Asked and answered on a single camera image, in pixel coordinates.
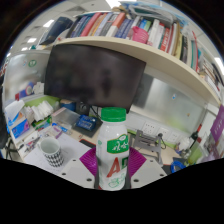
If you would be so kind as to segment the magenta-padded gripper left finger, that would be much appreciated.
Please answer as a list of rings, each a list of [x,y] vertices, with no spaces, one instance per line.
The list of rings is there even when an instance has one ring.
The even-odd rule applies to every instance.
[[[92,148],[80,158],[72,158],[60,172],[60,176],[78,186],[96,189],[98,187],[98,163]]]

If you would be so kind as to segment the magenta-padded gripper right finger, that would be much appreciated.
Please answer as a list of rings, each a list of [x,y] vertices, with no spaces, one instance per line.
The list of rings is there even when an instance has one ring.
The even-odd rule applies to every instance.
[[[154,158],[147,159],[136,149],[130,148],[128,175],[130,186],[135,189],[165,177],[166,173]]]

